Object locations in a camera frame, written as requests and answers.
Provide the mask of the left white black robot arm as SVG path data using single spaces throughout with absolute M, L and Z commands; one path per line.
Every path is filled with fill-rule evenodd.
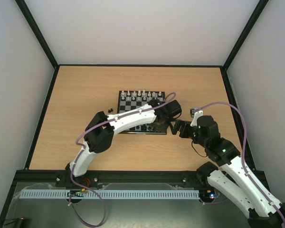
M 139 125 L 151 125 L 153 129 L 164 132 L 170 121 L 181 114 L 182 109 L 177 100 L 161 102 L 150 100 L 143 106 L 119 114 L 106 115 L 98 112 L 81 134 L 76 144 L 81 146 L 78 155 L 70 162 L 69 168 L 73 177 L 79 177 L 87 172 L 92 160 L 99 153 L 108 150 L 113 138 L 130 128 Z

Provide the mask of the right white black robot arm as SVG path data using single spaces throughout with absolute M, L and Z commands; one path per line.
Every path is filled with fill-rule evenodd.
M 193 121 L 177 120 L 173 134 L 192 139 L 205 149 L 210 162 L 197 169 L 198 182 L 224 194 L 246 216 L 252 228 L 285 227 L 285 203 L 277 199 L 242 161 L 235 145 L 220 136 L 209 115 L 195 114 Z

